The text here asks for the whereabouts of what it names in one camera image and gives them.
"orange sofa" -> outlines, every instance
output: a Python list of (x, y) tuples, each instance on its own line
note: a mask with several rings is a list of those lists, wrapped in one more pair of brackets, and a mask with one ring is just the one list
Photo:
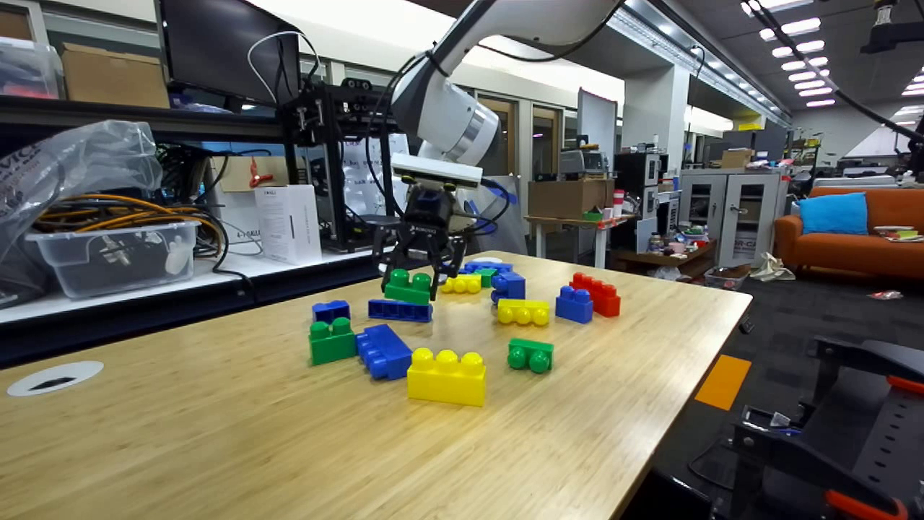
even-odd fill
[(924, 190), (815, 188), (809, 197), (866, 192), (869, 236), (802, 234), (802, 219), (775, 222), (773, 249), (788, 266), (816, 266), (924, 279), (924, 242), (895, 243), (876, 236), (876, 226), (914, 226), (924, 234)]

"red block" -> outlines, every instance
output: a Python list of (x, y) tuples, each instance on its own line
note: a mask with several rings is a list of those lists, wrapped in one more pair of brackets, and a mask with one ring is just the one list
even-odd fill
[(568, 285), (575, 290), (583, 289), (590, 293), (593, 312), (606, 317), (619, 316), (621, 299), (616, 294), (614, 285), (603, 283), (602, 280), (589, 277), (584, 273), (576, 273)]

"ceiling light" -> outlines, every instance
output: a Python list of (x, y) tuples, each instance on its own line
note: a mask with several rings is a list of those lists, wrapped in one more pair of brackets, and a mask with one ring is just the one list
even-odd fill
[(831, 87), (825, 87), (823, 89), (811, 89), (807, 91), (802, 91), (799, 93), (799, 95), (801, 95), (802, 97), (809, 97), (811, 95), (822, 95), (824, 93), (831, 93), (831, 92), (832, 92)]
[[(789, 36), (798, 36), (799, 34), (817, 31), (820, 27), (820, 18), (801, 19), (800, 21), (785, 24), (783, 33)], [(763, 38), (764, 42), (769, 42), (770, 40), (776, 40), (776, 34), (773, 34), (772, 29), (764, 29), (760, 32), (760, 38)]]
[(808, 4), (811, 4), (811, 0), (760, 0), (759, 5), (757, 3), (754, 3), (753, 6), (741, 4), (741, 9), (744, 10), (745, 14), (754, 18), (752, 11), (753, 9), (760, 9), (760, 6), (763, 6), (763, 8), (768, 11), (776, 12), (792, 7), (806, 6)]
[[(822, 49), (824, 49), (824, 40), (815, 40), (796, 45), (796, 50), (804, 54), (817, 53)], [(777, 47), (773, 49), (773, 57), (787, 57), (792, 55), (793, 50), (789, 47)]]
[(817, 89), (825, 85), (824, 80), (815, 80), (815, 81), (806, 81), (804, 83), (796, 83), (796, 90), (801, 91), (805, 89)]
[[(821, 72), (822, 76), (827, 76), (828, 74), (831, 74), (831, 71), (828, 69), (825, 69)], [(790, 75), (789, 80), (790, 81), (814, 80), (815, 76), (816, 74), (814, 72), (812, 72), (811, 70), (807, 70), (805, 72), (797, 72), (796, 74)]]
[[(824, 67), (828, 65), (828, 58), (824, 56), (813, 57), (808, 62), (815, 67)], [(783, 70), (799, 70), (800, 68), (805, 68), (805, 66), (804, 61), (787, 61), (781, 65)]]

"toy building block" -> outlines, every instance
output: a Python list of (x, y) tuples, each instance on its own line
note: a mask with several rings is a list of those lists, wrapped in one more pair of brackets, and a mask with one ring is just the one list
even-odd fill
[(369, 300), (369, 317), (430, 323), (433, 306), (391, 300)]
[(356, 349), (373, 379), (400, 379), (410, 366), (410, 349), (387, 325), (366, 328), (356, 335)]
[(322, 365), (356, 355), (356, 334), (349, 326), (349, 319), (345, 317), (338, 317), (331, 325), (323, 321), (312, 323), (308, 341), (312, 365)]
[(514, 265), (495, 264), (494, 262), (466, 262), (466, 264), (459, 269), (459, 272), (470, 275), (479, 269), (497, 269), (498, 273), (506, 273), (514, 270)]
[(615, 286), (584, 273), (576, 273), (569, 285), (575, 290), (583, 289), (590, 293), (593, 312), (606, 317), (619, 316), (621, 299), (616, 294)]
[(385, 286), (385, 298), (401, 302), (430, 304), (430, 284), (432, 278), (426, 273), (414, 275), (413, 281), (405, 269), (395, 269)]
[(549, 303), (502, 298), (497, 301), (497, 321), (505, 325), (516, 321), (520, 325), (534, 323), (544, 327), (549, 324)]
[(526, 298), (526, 279), (513, 271), (502, 271), (494, 275), (491, 285), (496, 291), (491, 292), (491, 300), (497, 303), (502, 298), (522, 300)]
[(407, 370), (410, 399), (484, 406), (485, 366), (481, 356), (467, 353), (460, 360), (453, 351), (417, 349)]
[(508, 347), (507, 364), (511, 368), (519, 370), (528, 365), (529, 369), (537, 374), (552, 370), (552, 353), (555, 346), (551, 343), (513, 338)]
[(314, 321), (334, 323), (338, 317), (349, 319), (349, 303), (343, 300), (334, 300), (329, 303), (316, 303), (311, 306)]
[(593, 318), (590, 293), (565, 285), (561, 295), (555, 298), (555, 315), (578, 323), (589, 323)]
[(478, 294), (481, 292), (481, 275), (456, 275), (455, 278), (446, 279), (441, 291)]
[(491, 279), (497, 274), (497, 269), (482, 268), (475, 271), (475, 274), (481, 276), (481, 286), (488, 288), (491, 287)]

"blue cushion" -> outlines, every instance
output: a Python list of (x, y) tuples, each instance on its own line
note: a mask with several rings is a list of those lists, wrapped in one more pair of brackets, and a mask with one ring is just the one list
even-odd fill
[(801, 201), (802, 233), (866, 235), (867, 206), (864, 192), (824, 195)]

